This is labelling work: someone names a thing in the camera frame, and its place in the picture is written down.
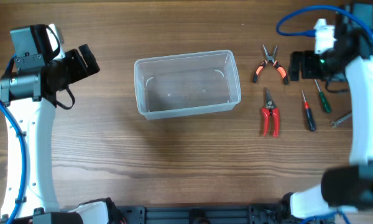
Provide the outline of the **orange black needle-nose pliers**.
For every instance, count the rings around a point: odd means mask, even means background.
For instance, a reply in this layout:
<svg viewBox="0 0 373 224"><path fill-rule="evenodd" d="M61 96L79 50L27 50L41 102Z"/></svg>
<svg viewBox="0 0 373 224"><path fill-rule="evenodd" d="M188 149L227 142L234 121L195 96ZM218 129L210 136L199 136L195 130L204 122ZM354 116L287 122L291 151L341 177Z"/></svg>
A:
<svg viewBox="0 0 373 224"><path fill-rule="evenodd" d="M266 66L272 65L279 72L280 76L282 77L283 84L284 85L288 85L289 84L289 80L288 80L288 77L287 77L287 73L286 73L285 69L281 66L281 64L279 63L279 61L275 59L275 55L277 53L277 46L275 46L275 48L274 48L274 50L273 50L272 53L270 53L267 50L267 47L265 45L262 45L262 48L263 48L263 51L264 51L265 59L261 62L261 64L255 70L255 72L254 72L254 74L252 76L252 82L256 83L258 81L260 72Z"/></svg>

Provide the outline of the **green handled screwdriver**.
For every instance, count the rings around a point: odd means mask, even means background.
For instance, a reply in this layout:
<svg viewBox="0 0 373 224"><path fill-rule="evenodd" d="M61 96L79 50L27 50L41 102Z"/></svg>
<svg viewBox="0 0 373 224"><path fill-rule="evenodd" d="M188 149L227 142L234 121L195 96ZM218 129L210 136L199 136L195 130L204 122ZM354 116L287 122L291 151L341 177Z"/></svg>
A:
<svg viewBox="0 0 373 224"><path fill-rule="evenodd" d="M329 102L328 102L325 94L322 92L322 90L321 90L321 88L320 88L316 79L314 79L314 82L315 82L315 85L318 89L318 96L319 96L319 99L321 101L323 111L326 112L326 113L330 113L331 112L331 107L329 105Z"/></svg>

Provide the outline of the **red handled cutting pliers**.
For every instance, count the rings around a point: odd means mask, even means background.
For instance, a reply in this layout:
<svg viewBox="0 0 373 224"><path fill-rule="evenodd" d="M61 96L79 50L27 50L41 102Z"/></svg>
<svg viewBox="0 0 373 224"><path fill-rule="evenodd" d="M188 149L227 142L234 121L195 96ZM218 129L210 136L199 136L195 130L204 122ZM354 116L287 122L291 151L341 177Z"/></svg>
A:
<svg viewBox="0 0 373 224"><path fill-rule="evenodd" d="M273 137L279 136L280 131L280 113L279 109L277 108L270 91L268 88L264 88L265 90L265 106L262 108L262 115L264 118L264 126L263 126L263 135L265 136L269 130L269 120L270 117L273 117L274 120L274 131Z"/></svg>

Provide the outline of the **red black screwdriver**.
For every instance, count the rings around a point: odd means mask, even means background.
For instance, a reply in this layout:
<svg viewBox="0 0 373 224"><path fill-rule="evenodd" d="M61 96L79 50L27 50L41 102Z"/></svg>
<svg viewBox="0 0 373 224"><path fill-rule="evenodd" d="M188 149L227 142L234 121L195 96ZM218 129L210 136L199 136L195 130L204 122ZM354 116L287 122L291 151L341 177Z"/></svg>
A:
<svg viewBox="0 0 373 224"><path fill-rule="evenodd" d="M304 107L304 111L305 111L305 120L306 120L307 128L311 132L316 131L316 123L315 123L315 120L313 118L311 108L310 108L310 106L309 106L309 104L306 100L304 91L301 90L301 92L302 92L302 101L303 101L303 107Z"/></svg>

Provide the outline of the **silver combination wrench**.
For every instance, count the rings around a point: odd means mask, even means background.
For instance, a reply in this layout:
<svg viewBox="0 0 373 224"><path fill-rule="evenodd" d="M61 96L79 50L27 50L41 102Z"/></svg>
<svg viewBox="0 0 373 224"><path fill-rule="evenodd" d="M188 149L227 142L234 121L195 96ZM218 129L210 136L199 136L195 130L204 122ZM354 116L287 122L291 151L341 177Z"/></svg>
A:
<svg viewBox="0 0 373 224"><path fill-rule="evenodd" d="M345 120L349 119L351 116L352 116L352 111L349 111L348 113L344 114L342 117L340 117L340 118L338 118L334 121L331 121L330 126L332 128L335 128L335 127L339 126Z"/></svg>

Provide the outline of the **clear plastic storage container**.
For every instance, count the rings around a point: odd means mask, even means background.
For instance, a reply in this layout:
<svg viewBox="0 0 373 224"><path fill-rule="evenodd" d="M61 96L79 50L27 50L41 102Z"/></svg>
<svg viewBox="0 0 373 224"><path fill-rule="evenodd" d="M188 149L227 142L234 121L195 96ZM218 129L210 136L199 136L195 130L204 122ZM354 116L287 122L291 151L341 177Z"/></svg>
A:
<svg viewBox="0 0 373 224"><path fill-rule="evenodd" d="M138 111L146 119L229 111L241 101L230 50L139 59L134 86Z"/></svg>

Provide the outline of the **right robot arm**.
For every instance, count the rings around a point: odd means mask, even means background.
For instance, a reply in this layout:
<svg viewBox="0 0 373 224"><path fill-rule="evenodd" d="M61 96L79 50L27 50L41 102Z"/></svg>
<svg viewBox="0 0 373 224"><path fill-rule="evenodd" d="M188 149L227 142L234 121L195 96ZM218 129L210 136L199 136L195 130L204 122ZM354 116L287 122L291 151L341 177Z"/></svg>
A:
<svg viewBox="0 0 373 224"><path fill-rule="evenodd" d="M280 222L322 222L347 212L373 209L373 4L327 6L337 13L333 26L318 20L304 35L315 39L315 52L329 75L342 73L352 106L352 145L346 166L328 169L320 184L286 194Z"/></svg>

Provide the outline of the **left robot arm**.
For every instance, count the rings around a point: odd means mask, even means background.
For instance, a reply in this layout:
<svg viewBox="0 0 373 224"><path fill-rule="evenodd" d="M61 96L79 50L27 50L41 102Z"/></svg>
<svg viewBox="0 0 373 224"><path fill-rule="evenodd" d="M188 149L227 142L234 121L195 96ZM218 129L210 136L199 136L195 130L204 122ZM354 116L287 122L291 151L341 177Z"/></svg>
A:
<svg viewBox="0 0 373 224"><path fill-rule="evenodd" d="M52 176L52 129L59 91L99 72L87 45L64 51L54 24L19 27L0 79L0 110L7 125L7 184L1 223L127 223L110 198L60 210Z"/></svg>

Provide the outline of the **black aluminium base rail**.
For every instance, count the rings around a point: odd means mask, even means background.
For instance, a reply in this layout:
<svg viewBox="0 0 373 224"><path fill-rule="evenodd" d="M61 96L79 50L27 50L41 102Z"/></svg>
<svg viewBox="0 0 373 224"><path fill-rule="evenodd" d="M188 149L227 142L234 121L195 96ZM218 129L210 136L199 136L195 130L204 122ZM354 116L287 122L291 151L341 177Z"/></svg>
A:
<svg viewBox="0 0 373 224"><path fill-rule="evenodd" d="M282 223L272 204L212 207L119 206L130 224L276 224Z"/></svg>

